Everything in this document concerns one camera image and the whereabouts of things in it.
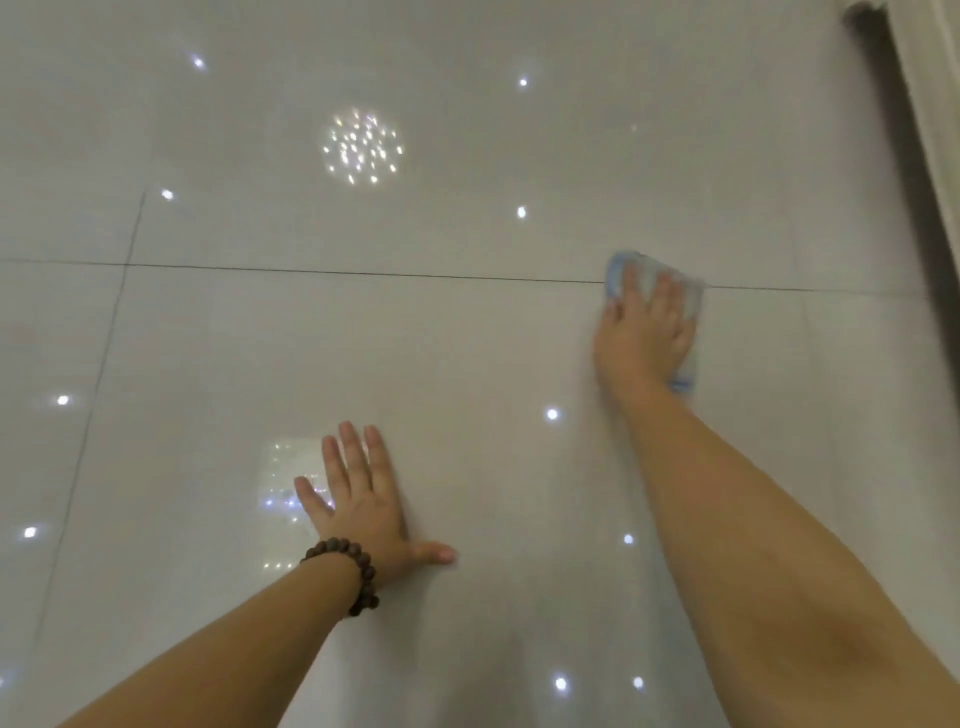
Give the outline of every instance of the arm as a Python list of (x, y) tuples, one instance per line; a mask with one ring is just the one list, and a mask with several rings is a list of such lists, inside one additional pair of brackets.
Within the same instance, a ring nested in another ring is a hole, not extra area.
[(665, 382), (693, 325), (628, 270), (595, 358), (630, 429), (667, 563), (732, 725), (956, 725), (960, 694), (863, 565)]
[[(370, 462), (353, 426), (324, 438), (334, 512), (306, 478), (297, 495), (318, 532), (343, 537), (371, 555), (380, 589), (425, 564), (449, 564), (443, 544), (411, 544), (390, 459), (375, 427), (365, 435)], [(98, 698), (61, 728), (263, 728), (280, 723), (327, 635), (360, 590), (356, 564), (341, 554), (308, 559), (232, 612), (172, 647)]]

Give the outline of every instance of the tile grout line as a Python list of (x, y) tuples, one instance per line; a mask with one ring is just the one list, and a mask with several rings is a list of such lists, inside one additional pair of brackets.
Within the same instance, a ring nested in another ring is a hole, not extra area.
[[(100, 384), (104, 378), (104, 371), (107, 369), (107, 357), (110, 352), (110, 345), (113, 342), (113, 330), (116, 326), (117, 314), (120, 310), (120, 299), (123, 297), (124, 287), (127, 283), (127, 272), (130, 270), (130, 260), (133, 255), (133, 243), (136, 240), (137, 230), (140, 228), (140, 217), (143, 215), (143, 207), (147, 201), (147, 193), (144, 192), (140, 196), (140, 206), (136, 212), (136, 219), (133, 222), (133, 231), (130, 236), (130, 246), (127, 249), (127, 258), (126, 262), (123, 263), (123, 272), (120, 275), (120, 285), (117, 289), (116, 299), (113, 301), (113, 310), (110, 313), (110, 325), (107, 330), (107, 340), (104, 343), (104, 351), (100, 357), (100, 368), (97, 370), (97, 379), (93, 385), (93, 398), (90, 401), (89, 410), (86, 413), (86, 423), (84, 424), (84, 435), (80, 441), (80, 450), (77, 453), (77, 461), (73, 471), (73, 478), (70, 481), (70, 490), (67, 494), (66, 500), (66, 509), (63, 514), (63, 525), (60, 528), (60, 534), (57, 538), (57, 543), (54, 546), (54, 559), (53, 564), (50, 567), (50, 575), (47, 577), (47, 583), (43, 588), (43, 598), (40, 601), (40, 617), (36, 623), (36, 629), (34, 630), (34, 637), (30, 646), (30, 662), (33, 661), (36, 655), (36, 649), (39, 646), (40, 635), (43, 633), (43, 627), (46, 625), (47, 612), (50, 607), (50, 598), (53, 592), (54, 579), (57, 574), (57, 566), (60, 563), (60, 553), (63, 548), (63, 540), (66, 536), (67, 525), (70, 523), (70, 513), (73, 510), (73, 498), (77, 492), (77, 485), (80, 482), (80, 467), (84, 461), (84, 454), (86, 453), (86, 442), (90, 434), (90, 425), (93, 422), (93, 413), (97, 405), (97, 395), (100, 392)], [(20, 699), (17, 701), (18, 705), (16, 710), (19, 710), (23, 707), (24, 693), (21, 692)]]
[[(186, 263), (133, 263), (131, 257), (133, 248), (127, 253), (127, 260), (123, 263), (107, 262), (103, 260), (35, 260), (30, 258), (0, 258), (3, 263), (34, 263), (35, 265), (100, 265), (107, 267), (124, 268), (166, 268), (169, 270), (188, 271), (245, 271), (249, 273), (302, 273), (315, 276), (354, 276), (380, 278), (413, 278), (413, 279), (447, 279), (447, 280), (503, 280), (515, 283), (577, 283), (587, 285), (603, 285), (602, 280), (588, 279), (529, 279), (510, 278), (506, 276), (453, 276), (436, 273), (383, 273), (380, 271), (325, 271), (309, 268), (252, 268), (233, 265), (190, 265)], [(783, 291), (787, 293), (843, 293), (852, 296), (887, 296), (901, 298), (929, 298), (926, 291), (860, 291), (850, 288), (800, 288), (790, 286), (764, 285), (710, 285), (708, 289), (721, 291)]]

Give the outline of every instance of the white tile floor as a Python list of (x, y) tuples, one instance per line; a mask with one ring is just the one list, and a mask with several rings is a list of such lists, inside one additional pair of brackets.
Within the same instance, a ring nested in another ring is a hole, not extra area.
[[(866, 67), (832, 3), (714, 5), (0, 10), (0, 723), (285, 570), (353, 418), (463, 562), (286, 725), (724, 725), (589, 366), (622, 247), (717, 286), (697, 411), (960, 672), (958, 412)], [(377, 184), (325, 171), (354, 106), (400, 131)]]

